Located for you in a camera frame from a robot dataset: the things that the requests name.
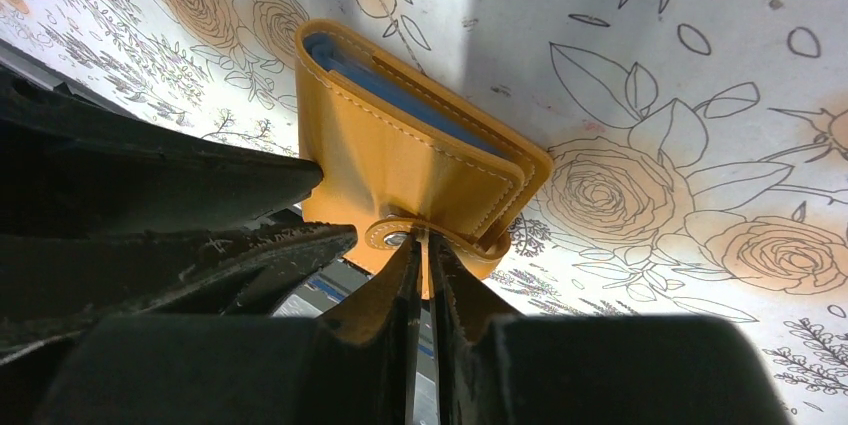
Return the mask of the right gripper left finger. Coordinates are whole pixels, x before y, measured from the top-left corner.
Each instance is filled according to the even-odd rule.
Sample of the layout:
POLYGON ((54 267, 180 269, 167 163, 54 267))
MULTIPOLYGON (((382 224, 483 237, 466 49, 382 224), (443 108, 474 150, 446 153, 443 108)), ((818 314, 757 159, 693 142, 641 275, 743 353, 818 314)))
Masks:
POLYGON ((315 318, 138 315, 97 325, 37 424, 409 424, 421 245, 315 318))

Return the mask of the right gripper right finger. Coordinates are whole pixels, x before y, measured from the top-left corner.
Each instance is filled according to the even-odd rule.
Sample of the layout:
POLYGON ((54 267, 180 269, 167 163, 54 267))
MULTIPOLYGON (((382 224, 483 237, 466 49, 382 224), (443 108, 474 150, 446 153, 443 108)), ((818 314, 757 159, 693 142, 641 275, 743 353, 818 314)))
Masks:
POLYGON ((525 316, 428 240, 444 424, 785 424, 753 348, 697 315, 525 316))

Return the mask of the orange leather card holder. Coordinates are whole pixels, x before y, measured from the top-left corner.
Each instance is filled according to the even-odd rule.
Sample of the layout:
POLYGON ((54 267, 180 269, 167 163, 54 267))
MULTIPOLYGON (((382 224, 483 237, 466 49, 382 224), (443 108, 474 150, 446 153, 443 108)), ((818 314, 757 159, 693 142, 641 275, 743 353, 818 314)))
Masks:
POLYGON ((363 36, 326 19, 295 34, 299 152, 320 184, 306 220, 351 224, 346 259, 377 273, 410 234, 443 236, 475 277, 550 178, 538 145, 363 36))

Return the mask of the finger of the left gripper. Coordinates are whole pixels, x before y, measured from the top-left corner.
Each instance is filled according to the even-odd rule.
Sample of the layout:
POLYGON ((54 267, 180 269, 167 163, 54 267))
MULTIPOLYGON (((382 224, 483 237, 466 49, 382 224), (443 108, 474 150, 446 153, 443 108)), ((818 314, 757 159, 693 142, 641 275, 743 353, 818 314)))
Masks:
POLYGON ((270 314, 357 242, 352 225, 88 235, 1 224, 1 360, 71 340, 110 315, 270 314))
POLYGON ((308 160, 218 144, 1 73, 1 231, 226 230, 305 198, 308 160))

